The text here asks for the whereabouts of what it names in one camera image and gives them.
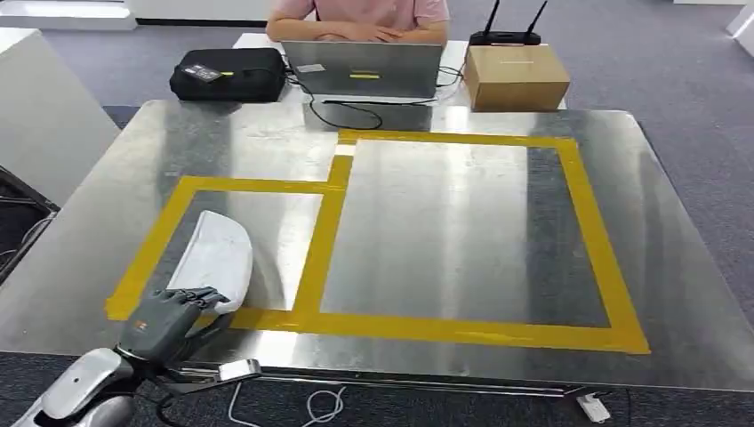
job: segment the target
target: yellow tape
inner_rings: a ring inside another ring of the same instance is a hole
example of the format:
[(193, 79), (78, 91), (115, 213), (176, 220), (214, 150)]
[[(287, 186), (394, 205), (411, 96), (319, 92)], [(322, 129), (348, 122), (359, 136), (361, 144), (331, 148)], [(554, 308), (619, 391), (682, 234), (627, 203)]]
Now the yellow tape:
[(610, 326), (634, 352), (649, 352), (576, 143), (557, 150)]
[(358, 140), (440, 142), (469, 145), (507, 145), (513, 147), (539, 147), (556, 149), (570, 143), (567, 138), (543, 138), (531, 136), (476, 135), (461, 133), (431, 133), (403, 131), (356, 131), (341, 130), (340, 144), (354, 145)]
[(333, 159), (328, 183), (340, 187), (341, 191), (322, 197), (299, 290), (293, 303), (293, 311), (297, 313), (309, 316), (319, 312), (352, 163), (353, 157), (350, 156), (335, 156)]
[(376, 74), (351, 74), (351, 78), (365, 78), (365, 79), (378, 79), (380, 76)]
[(442, 318), (241, 309), (233, 327), (306, 334), (511, 345), (549, 349), (633, 352), (610, 328), (525, 325)]
[(165, 205), (163, 212), (152, 226), (147, 239), (141, 245), (136, 258), (131, 262), (128, 270), (118, 284), (116, 291), (105, 303), (108, 317), (126, 320), (139, 302), (141, 292), (147, 285), (164, 249), (170, 242), (170, 237), (180, 223), (180, 218), (191, 204), (194, 197), (196, 179), (184, 176), (178, 181), (175, 190)]
[(306, 263), (293, 310), (243, 307), (233, 327), (310, 334), (344, 334), (385, 339), (462, 342), (518, 347), (624, 351), (647, 354), (649, 347), (636, 318), (630, 295), (591, 191), (576, 141), (562, 138), (528, 138), (451, 133), (341, 131), (338, 143), (355, 146), (359, 140), (440, 142), (511, 145), (557, 149), (582, 229), (598, 289), (610, 327), (523, 325), (441, 318), (407, 318), (361, 314), (321, 313), (327, 272), (345, 203), (352, 156), (335, 156), (327, 182), (237, 180), (183, 177), (137, 253), (113, 296), (106, 304), (108, 317), (123, 320), (137, 304), (164, 248), (189, 207), (196, 191), (261, 191), (322, 194)]

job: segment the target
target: gray carpet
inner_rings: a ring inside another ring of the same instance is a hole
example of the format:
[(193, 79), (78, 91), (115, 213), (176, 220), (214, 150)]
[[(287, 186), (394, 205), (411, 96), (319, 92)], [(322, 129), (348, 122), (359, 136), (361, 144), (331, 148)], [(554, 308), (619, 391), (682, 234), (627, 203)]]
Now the gray carpet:
[[(452, 0), (452, 38), (480, 28), (491, 2)], [(498, 28), (523, 29), (538, 2), (504, 1)], [(572, 74), (573, 109), (626, 109), (645, 127), (681, 199), (734, 294), (754, 322), (754, 59), (724, 32), (736, 6), (670, 0), (554, 0), (539, 32)], [(185, 51), (230, 47), (240, 28), (139, 28), (133, 33), (44, 34), (104, 105), (171, 99), (166, 86)], [(98, 56), (91, 56), (96, 48)], [(67, 365), (57, 358), (0, 358), (2, 425)], [(263, 427), (301, 425), (313, 389), (248, 385), (238, 416)], [(750, 395), (704, 391), (615, 391), (606, 425), (718, 426), (754, 423)], [(191, 425), (224, 420), (229, 391), (181, 402)], [(331, 425), (589, 425), (572, 402), (349, 388)], [(156, 425), (142, 407), (134, 425)]]

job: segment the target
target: pink shirt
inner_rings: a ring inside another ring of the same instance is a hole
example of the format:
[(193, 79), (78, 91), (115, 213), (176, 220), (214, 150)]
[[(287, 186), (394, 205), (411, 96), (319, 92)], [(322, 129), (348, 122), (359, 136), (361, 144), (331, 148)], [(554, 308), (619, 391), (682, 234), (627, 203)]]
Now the pink shirt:
[(277, 0), (276, 10), (302, 20), (317, 8), (320, 20), (364, 22), (400, 30), (416, 29), (416, 20), (448, 20), (446, 0)]

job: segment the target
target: person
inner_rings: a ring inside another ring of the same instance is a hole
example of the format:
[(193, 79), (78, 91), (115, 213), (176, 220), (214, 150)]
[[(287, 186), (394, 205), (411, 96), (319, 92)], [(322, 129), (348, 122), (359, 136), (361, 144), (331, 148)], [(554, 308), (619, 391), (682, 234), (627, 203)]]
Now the person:
[[(277, 0), (267, 24), (272, 41), (445, 44), (446, 0)], [(316, 12), (317, 20), (304, 20)]]

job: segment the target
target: laptop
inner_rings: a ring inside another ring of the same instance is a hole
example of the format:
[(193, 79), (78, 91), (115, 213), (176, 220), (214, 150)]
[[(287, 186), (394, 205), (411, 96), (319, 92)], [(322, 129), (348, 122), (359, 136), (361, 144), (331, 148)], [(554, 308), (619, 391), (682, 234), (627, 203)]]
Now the laptop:
[(360, 42), (283, 42), (304, 92), (432, 98), (443, 46)]

